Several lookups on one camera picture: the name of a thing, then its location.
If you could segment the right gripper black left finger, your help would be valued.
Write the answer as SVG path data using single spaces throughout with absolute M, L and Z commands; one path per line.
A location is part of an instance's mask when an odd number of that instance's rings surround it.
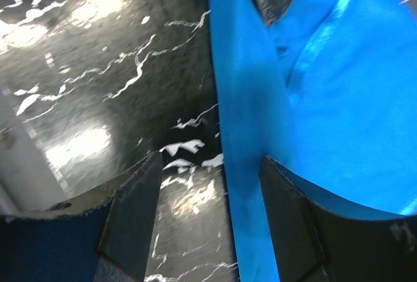
M 45 211 L 1 216 L 2 281 L 142 281 L 162 155 Z

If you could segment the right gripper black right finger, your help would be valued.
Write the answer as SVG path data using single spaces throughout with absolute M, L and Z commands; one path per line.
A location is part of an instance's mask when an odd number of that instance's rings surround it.
M 259 178 L 281 281 L 416 280 L 416 216 L 352 202 L 269 156 Z

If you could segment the blue satin napkin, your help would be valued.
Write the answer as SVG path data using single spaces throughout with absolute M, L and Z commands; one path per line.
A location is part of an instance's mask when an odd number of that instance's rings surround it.
M 220 135 L 242 281 L 278 281 L 264 155 L 342 197 L 416 211 L 416 18 L 400 0 L 209 0 Z

